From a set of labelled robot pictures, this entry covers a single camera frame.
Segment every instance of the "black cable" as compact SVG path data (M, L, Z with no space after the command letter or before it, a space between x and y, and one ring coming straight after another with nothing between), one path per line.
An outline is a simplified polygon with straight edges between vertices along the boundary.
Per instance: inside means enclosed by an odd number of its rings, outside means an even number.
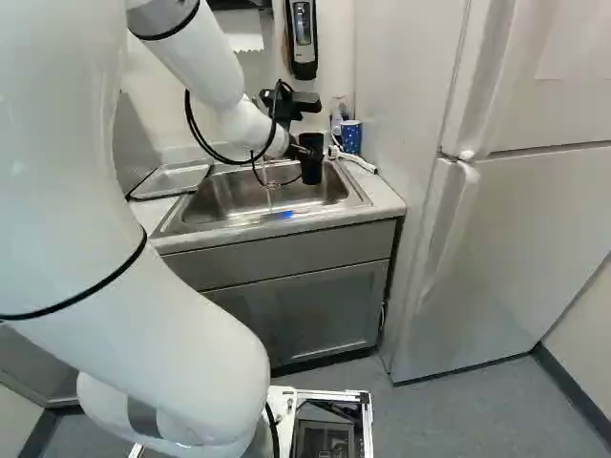
M69 297L68 299L58 302L55 305L51 305L49 307L41 308L38 310L34 310L33 312L19 313L15 315L0 315L0 319L6 322L21 322L24 320L33 320L34 318L44 317L46 315L51 315L52 313L58 312L60 310L64 310L65 308L70 307L71 305L75 305L79 303L93 294L97 293L100 289L109 285L116 279L118 279L123 273L129 269L134 262L140 257L142 252L144 251L144 247L146 246L146 241L148 240L148 236L146 235L146 231L142 227L142 238L140 239L140 243L138 244L136 251L132 253L125 262L123 262L115 271L113 271L110 275L98 281L93 286L81 291L80 293Z
M253 157L254 154L255 154L255 152L250 150L250 157ZM261 177L259 177L259 174L257 173L257 167L255 166L255 161L254 160L252 161L252 173L255 174L255 178L257 179L257 181L259 181L259 184L261 184L264 188L266 188L268 184L271 184L271 183L265 183L261 179ZM297 181L301 177L302 177L302 174L299 174L296 177L294 177L293 179L290 179L289 181L284 181L282 183L278 183L278 186L286 186L288 184L294 183L295 181Z
M193 115L193 107L191 106L191 94L189 93L189 90L185 90L184 91L184 114L185 114L185 117L186 117L186 120L187 120L187 124L189 126L189 130L191 131L191 135L198 142L198 144L201 146L201 148L208 155L213 157L215 160L217 160L218 162L222 162L224 164L229 164L229 165L246 165L246 164L251 164L252 172L253 172L253 174L255 174L255 177L257 178L257 181L259 182L259 184L261 184L265 188L267 187L267 184L265 182L263 182L261 180L261 178L259 177L259 174L257 174L257 167L255 165L255 162L258 159L260 159L261 157L263 157L263 155L267 152L267 150L269 149L269 147L273 143L274 137L276 136L276 130L277 130L277 123L276 123L276 102L278 100L278 92L279 92L281 87L285 87L288 91L294 92L293 88L288 83L282 81L282 79L279 79L278 81L276 81L276 85L274 87L274 101L273 101L272 106L271 106L271 108L269 110L269 116L271 118L271 128L269 130L269 135L267 136L267 141L266 141L265 145L263 146L263 149L259 153L257 153L256 156L255 156L254 152L251 150L250 151L250 158L249 159L245 159L245 160L230 159L229 157L223 156L221 153L217 152L214 148L212 148L212 146L210 146L210 144L206 141L205 137L201 133L200 128L198 127L198 123L195 120L195 116ZM286 186L287 184L294 183L299 178L301 178L301 174L299 174L297 177L294 177L293 179L290 179L289 181L286 181L286 182L283 182L283 183L278 183L278 185L279 186Z
M274 458L280 458L280 440L278 438L278 428L276 427L276 419L274 412L271 411L269 403L265 403L265 412L267 413L267 421L269 422L269 430L271 431L271 441L274 450Z

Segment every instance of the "metal frame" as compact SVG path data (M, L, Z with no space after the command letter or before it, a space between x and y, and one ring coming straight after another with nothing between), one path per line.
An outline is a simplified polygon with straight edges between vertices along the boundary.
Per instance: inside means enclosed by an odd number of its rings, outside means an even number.
M281 443L281 458L289 458L295 425L295 411L300 400L335 401L356 403L362 406L363 421L363 458L373 458L373 405L368 391L324 391L294 389L289 386L271 386L269 388L268 402L277 417L278 432ZM141 444L134 444L128 458L141 458L145 448Z

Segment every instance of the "gray floor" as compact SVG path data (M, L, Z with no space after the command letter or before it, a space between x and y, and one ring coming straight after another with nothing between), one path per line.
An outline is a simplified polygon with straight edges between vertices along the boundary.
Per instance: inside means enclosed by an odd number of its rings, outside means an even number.
M377 357L274 384L371 391L377 458L611 457L530 357L397 388ZM122 458L129 449L87 418L73 416L62 420L45 458Z

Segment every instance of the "sink basin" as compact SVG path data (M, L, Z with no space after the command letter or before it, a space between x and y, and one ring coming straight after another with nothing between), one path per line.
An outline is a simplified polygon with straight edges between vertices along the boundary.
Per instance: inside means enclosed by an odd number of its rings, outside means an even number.
M311 186L297 179L301 166L296 161L272 162L259 177L270 183L263 187L252 169L215 166L192 196L181 198L159 226L162 235L187 234L201 230L257 224L338 211L370 201L337 161L323 162L323 179Z

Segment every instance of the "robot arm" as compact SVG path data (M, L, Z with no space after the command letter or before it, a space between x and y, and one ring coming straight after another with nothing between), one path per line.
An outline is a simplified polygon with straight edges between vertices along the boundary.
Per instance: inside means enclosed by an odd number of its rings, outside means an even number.
M219 117L225 138L259 151L271 119L244 94L242 67L205 0L127 0L130 31ZM282 156L290 135L281 126L267 153Z
M263 146L271 121L243 99L205 1L128 7L132 30L158 31L147 46L234 141ZM269 386L263 345L170 271L116 183L124 0L4 2L0 18L0 320L81 370L84 409L123 437L176 456L241 456ZM279 128L274 154L288 142Z

